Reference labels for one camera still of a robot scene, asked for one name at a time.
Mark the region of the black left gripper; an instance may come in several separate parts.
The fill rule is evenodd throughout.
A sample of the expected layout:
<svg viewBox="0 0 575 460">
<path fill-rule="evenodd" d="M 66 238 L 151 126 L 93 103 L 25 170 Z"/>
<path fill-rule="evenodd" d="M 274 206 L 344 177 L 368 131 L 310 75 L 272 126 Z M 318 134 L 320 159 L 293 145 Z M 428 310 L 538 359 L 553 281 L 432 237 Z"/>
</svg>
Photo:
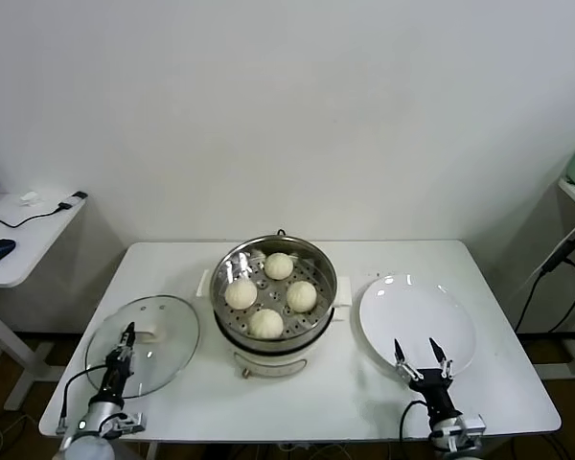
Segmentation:
<svg viewBox="0 0 575 460">
<path fill-rule="evenodd" d="M 126 332 L 121 334 L 119 348 L 111 351 L 105 358 L 106 370 L 103 375 L 100 392 L 113 397 L 122 397 L 131 370 L 132 346 L 135 342 L 135 323 L 130 322 Z"/>
</svg>

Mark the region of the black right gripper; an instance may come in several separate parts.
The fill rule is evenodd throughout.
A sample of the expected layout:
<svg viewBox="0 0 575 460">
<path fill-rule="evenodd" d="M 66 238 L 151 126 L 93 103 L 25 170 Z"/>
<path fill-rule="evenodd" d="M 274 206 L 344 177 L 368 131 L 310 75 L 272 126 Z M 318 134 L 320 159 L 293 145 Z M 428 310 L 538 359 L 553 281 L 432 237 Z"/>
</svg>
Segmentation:
<svg viewBox="0 0 575 460">
<path fill-rule="evenodd" d="M 460 411 L 455 408 L 449 396 L 453 378 L 452 360 L 448 359 L 443 348 L 432 337 L 429 343 L 438 363 L 436 369 L 421 369 L 418 372 L 407 362 L 398 340 L 395 340 L 395 368 L 399 375 L 409 382 L 409 388 L 424 397 L 430 420 L 456 418 Z"/>
</svg>

